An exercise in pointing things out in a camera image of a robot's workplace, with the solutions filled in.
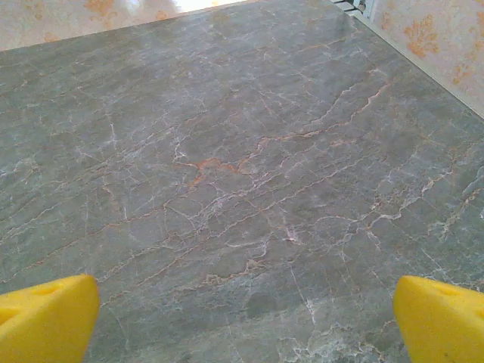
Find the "yellow object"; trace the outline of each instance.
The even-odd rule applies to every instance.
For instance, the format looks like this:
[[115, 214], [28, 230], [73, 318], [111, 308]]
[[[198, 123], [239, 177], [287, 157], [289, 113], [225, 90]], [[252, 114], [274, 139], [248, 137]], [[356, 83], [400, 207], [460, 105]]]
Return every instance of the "yellow object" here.
[[0, 295], [0, 361], [80, 363], [98, 308], [96, 282], [88, 275]]
[[413, 363], [483, 363], [484, 294], [404, 276], [393, 299]]

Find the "marble countertop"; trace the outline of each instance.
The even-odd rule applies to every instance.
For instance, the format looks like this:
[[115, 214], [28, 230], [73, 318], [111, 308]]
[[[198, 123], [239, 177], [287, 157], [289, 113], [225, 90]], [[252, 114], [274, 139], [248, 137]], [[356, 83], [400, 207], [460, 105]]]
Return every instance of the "marble countertop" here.
[[329, 2], [0, 53], [0, 293], [98, 279], [87, 362], [409, 362], [392, 292], [482, 288], [484, 124]]

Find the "gray marble slab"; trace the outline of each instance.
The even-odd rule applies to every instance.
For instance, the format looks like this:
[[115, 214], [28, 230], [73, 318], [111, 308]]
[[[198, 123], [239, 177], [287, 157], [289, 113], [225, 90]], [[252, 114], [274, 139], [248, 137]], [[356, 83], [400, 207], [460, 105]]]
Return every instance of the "gray marble slab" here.
[[483, 288], [484, 124], [329, 2], [0, 54], [0, 293], [98, 279], [87, 362], [409, 362], [412, 274]]

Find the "orange floral pattern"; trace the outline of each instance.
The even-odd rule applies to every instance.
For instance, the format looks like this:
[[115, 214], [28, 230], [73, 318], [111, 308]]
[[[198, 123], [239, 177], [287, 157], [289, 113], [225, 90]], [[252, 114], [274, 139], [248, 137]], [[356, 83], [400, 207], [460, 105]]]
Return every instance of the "orange floral pattern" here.
[[378, 0], [374, 22], [484, 113], [484, 0]]
[[105, 29], [113, 29], [113, 22], [111, 21], [117, 16], [117, 12], [111, 11], [114, 6], [114, 0], [88, 0], [84, 4], [84, 8], [98, 14], [98, 16], [92, 16], [91, 21], [99, 21], [103, 24]]
[[433, 33], [433, 16], [427, 15], [421, 22], [414, 20], [412, 26], [405, 28], [404, 33], [410, 39], [408, 49], [420, 58], [424, 58], [427, 52], [439, 53], [436, 43], [437, 34]]
[[166, 11], [163, 11], [163, 10], [159, 10], [157, 12], [157, 17], [156, 17], [157, 20], [165, 20], [165, 19], [168, 19], [168, 14], [166, 13]]
[[42, 12], [44, 10], [44, 4], [42, 1], [33, 1], [33, 0], [24, 0], [25, 2], [25, 9], [27, 9], [34, 18], [37, 20], [42, 20]]
[[381, 29], [388, 30], [392, 26], [392, 13], [385, 11], [381, 22]]
[[61, 40], [61, 39], [58, 36], [55, 36], [54, 34], [47, 32], [44, 35], [44, 40], [46, 43], [50, 43], [50, 42], [56, 42], [57, 40]]
[[88, 2], [84, 4], [84, 8], [93, 13], [98, 13], [101, 17], [105, 17], [113, 8], [113, 5], [114, 0], [88, 0]]

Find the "marble surface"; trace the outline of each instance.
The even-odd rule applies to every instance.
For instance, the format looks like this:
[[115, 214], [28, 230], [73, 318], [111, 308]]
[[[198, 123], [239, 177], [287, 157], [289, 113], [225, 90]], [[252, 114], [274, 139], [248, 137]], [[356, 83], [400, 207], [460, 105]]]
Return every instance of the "marble surface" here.
[[408, 363], [399, 276], [483, 287], [482, 119], [329, 2], [0, 66], [0, 293], [93, 274], [87, 362]]

